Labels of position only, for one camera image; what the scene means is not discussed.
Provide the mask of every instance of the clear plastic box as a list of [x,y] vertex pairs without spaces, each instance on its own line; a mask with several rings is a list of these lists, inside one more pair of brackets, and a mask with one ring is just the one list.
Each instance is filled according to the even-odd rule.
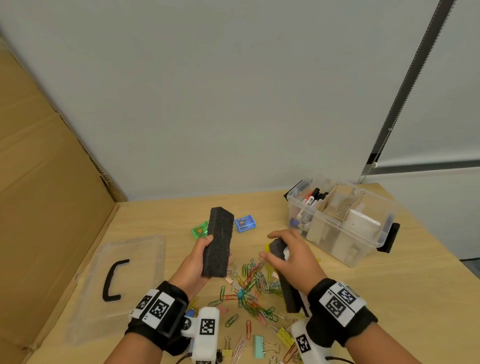
[[[328,195],[307,206],[304,200],[315,188]],[[321,174],[302,180],[286,197],[289,226],[349,267],[383,246],[398,210],[393,200]]]
[[129,313],[163,281],[165,244],[165,236],[153,235],[99,246],[68,323],[69,345],[127,329]]

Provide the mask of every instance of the wrist strap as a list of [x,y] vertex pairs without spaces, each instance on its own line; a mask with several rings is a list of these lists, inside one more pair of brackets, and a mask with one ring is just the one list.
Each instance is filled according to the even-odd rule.
[[312,319],[307,332],[323,347],[334,340],[345,346],[351,337],[361,334],[369,324],[378,322],[366,302],[343,282],[330,278],[321,280],[308,294]]
[[164,281],[156,290],[149,290],[130,313],[125,334],[142,335],[164,351],[170,342],[180,337],[187,305],[185,292]]

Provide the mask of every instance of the hand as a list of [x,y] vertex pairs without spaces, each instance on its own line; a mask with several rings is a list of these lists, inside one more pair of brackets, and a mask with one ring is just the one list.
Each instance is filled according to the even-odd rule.
[[267,237],[282,238],[288,245],[290,258],[285,261],[268,252],[261,252],[260,257],[282,273],[297,290],[308,295],[318,282],[327,278],[317,258],[297,230],[272,231]]
[[202,277],[202,270],[204,268],[204,250],[212,240],[213,235],[199,238],[192,252],[186,256],[178,270],[168,280],[170,284],[183,290],[190,302],[210,279],[209,277]]

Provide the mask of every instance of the blue pencil sharpener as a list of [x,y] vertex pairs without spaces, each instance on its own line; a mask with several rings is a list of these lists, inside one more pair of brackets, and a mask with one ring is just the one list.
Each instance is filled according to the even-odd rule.
[[257,224],[251,215],[245,216],[244,218],[238,218],[234,221],[235,227],[238,232],[244,232],[248,230],[255,229]]

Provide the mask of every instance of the wooden table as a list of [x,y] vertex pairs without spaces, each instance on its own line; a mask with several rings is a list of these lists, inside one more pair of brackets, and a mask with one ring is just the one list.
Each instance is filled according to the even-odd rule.
[[[390,197],[377,184],[364,187]],[[252,257],[257,260],[259,251],[269,242],[267,233],[287,226],[288,209],[282,195],[281,191],[273,191],[121,203],[102,243],[153,234],[166,235],[165,278],[168,279],[193,246],[190,228],[208,220],[211,207],[221,205],[236,217],[252,214],[257,222],[256,229],[233,235],[232,257],[241,265]],[[378,316],[382,327],[423,363],[478,362],[480,280],[406,210],[400,211],[396,221],[401,224],[401,229],[391,254],[373,252],[356,268],[345,266],[316,247],[312,246],[312,250],[321,258],[327,274],[353,287]],[[28,364],[101,364],[120,340],[121,335],[117,335],[78,347],[64,344],[66,324],[87,271],[88,268],[54,329]],[[211,280],[199,294],[199,305],[217,299],[220,287],[225,284],[223,279]],[[268,299],[262,301],[264,306],[274,305],[276,312],[285,312],[281,298],[266,296]],[[271,331],[239,309],[235,301],[226,306],[229,312],[220,323],[219,348],[224,346],[225,335],[232,337],[231,343],[235,346],[240,334],[245,332],[248,318],[252,320],[253,334],[263,335],[269,343],[279,342]],[[240,318],[226,328],[224,322],[235,313],[239,313]],[[274,325],[280,324],[287,323],[280,320]],[[286,348],[281,347],[279,356],[283,357]],[[346,350],[338,345],[334,347],[334,354],[349,358]],[[175,361],[164,355],[163,363]],[[262,362],[253,359],[252,340],[247,342],[240,362]]]

